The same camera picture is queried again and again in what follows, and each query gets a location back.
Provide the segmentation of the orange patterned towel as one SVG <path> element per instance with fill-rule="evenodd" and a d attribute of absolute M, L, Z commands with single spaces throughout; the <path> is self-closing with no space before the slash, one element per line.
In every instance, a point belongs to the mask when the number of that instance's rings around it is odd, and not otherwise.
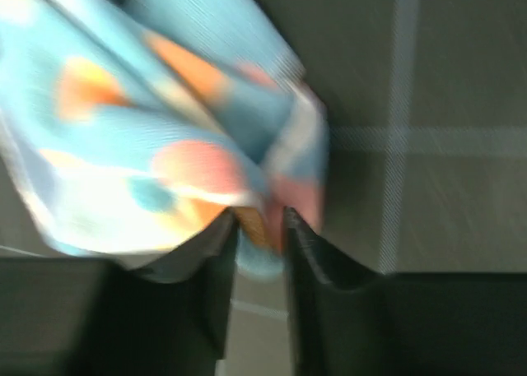
<path fill-rule="evenodd" d="M 254 0 L 1 0 L 1 155 L 44 242 L 137 267 L 240 223 L 282 271 L 282 218 L 321 227 L 329 139 Z"/>

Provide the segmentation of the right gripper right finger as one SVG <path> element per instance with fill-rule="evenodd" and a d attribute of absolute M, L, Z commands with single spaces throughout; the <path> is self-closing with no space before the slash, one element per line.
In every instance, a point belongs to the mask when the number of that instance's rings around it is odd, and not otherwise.
<path fill-rule="evenodd" d="M 523 273 L 380 274 L 283 214 L 297 375 L 523 375 Z"/>

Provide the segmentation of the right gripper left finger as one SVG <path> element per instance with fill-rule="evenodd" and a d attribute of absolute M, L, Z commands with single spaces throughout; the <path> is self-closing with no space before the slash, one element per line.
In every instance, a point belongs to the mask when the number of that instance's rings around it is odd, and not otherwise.
<path fill-rule="evenodd" d="M 2 374 L 215 374 L 237 241 L 223 213 L 136 270 L 105 258 L 2 258 Z"/>

